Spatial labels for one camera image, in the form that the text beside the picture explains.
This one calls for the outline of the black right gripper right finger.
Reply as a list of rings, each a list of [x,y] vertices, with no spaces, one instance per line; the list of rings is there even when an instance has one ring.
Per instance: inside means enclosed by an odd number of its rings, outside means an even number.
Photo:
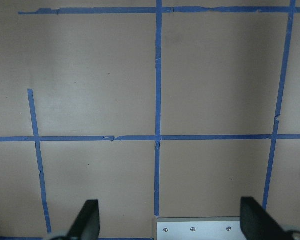
[[[240,228],[247,240],[289,239],[289,235],[253,197],[240,200]]]

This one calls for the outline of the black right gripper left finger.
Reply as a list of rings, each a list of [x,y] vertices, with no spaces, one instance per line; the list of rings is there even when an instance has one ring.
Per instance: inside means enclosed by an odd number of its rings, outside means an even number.
[[[87,200],[66,234],[67,239],[98,239],[100,235],[99,201]]]

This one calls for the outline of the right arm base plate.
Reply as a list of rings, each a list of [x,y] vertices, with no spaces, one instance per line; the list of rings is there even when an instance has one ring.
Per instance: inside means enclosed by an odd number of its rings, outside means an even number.
[[[244,240],[239,217],[163,217],[157,240]]]

